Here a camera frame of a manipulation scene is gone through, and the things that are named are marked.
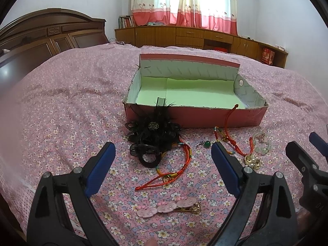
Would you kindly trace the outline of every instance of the metal screw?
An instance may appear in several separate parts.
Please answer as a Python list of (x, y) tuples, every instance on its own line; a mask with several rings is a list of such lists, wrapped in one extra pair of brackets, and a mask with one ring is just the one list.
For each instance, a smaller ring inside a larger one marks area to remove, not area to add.
[(50, 177), (50, 176), (51, 176), (51, 173), (50, 173), (50, 172), (45, 172), (45, 173), (42, 175), (43, 178), (48, 178), (48, 177)]
[(244, 167), (244, 171), (247, 173), (247, 174), (250, 174), (253, 172), (253, 169), (251, 167)]
[(276, 176), (277, 176), (277, 178), (283, 178), (284, 175), (281, 172), (277, 172)]
[(82, 172), (82, 167), (75, 167), (75, 168), (73, 169), (73, 172), (74, 172), (75, 174), (80, 174), (80, 173)]

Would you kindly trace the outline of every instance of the wooden headboard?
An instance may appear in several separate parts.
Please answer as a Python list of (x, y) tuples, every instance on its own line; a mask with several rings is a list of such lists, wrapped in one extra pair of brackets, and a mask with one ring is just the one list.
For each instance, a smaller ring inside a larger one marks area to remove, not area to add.
[(0, 95), (51, 57), (72, 48), (108, 43), (105, 20), (49, 8), (24, 15), (0, 30)]

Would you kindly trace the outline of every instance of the floral curtain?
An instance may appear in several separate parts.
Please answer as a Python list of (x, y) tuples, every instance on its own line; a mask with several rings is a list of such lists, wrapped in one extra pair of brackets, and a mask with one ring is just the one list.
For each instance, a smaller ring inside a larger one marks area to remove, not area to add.
[(237, 0), (132, 0), (137, 25), (199, 27), (237, 35)]

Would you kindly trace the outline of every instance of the pink floral bedspread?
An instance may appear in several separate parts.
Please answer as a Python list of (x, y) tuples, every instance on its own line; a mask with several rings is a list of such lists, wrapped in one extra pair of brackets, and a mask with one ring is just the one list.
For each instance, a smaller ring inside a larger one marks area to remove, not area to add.
[[(155, 169), (142, 167), (129, 155), (128, 130), (124, 127), (122, 99), (137, 70), (140, 53), (198, 55), (240, 63), (239, 74), (266, 99), (269, 108), (260, 126), (229, 131), (245, 152), (249, 151), (248, 138), (255, 138), (255, 155), (263, 164), (259, 172), (281, 171), (296, 211), (305, 211), (298, 204), (303, 192), (301, 176), (285, 156), (285, 147), (290, 141), (298, 141), (326, 170), (325, 159), (310, 145), (308, 136), (316, 131), (328, 140), (328, 107), (303, 77), (234, 54), (107, 44), (72, 49), (51, 58), (29, 73), (0, 104), (4, 108), (6, 103), (6, 110), (0, 113), (0, 192), (23, 230), (42, 173), (58, 175), (83, 166), (106, 141), (115, 144), (116, 158), (91, 200), (120, 245), (142, 246), (150, 237), (168, 246), (206, 245), (220, 228), (235, 198), (227, 192), (210, 149), (196, 149), (202, 140), (214, 142), (212, 129), (183, 130), (182, 138), (191, 146), (193, 160), (180, 179), (163, 187), (134, 190), (157, 175)], [(183, 152), (174, 149), (160, 167), (163, 172), (174, 171), (183, 163)], [(201, 213), (171, 212), (148, 219), (136, 214), (137, 205), (154, 206), (176, 196), (196, 197)], [(65, 201), (74, 228), (82, 234), (68, 195)], [(256, 200), (246, 233), (259, 206), (260, 200)]]

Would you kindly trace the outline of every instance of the green bead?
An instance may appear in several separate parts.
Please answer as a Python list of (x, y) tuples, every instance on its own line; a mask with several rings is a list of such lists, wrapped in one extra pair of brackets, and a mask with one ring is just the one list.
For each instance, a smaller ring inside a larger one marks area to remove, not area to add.
[(204, 147), (209, 148), (210, 146), (211, 146), (211, 142), (210, 141), (205, 141)]

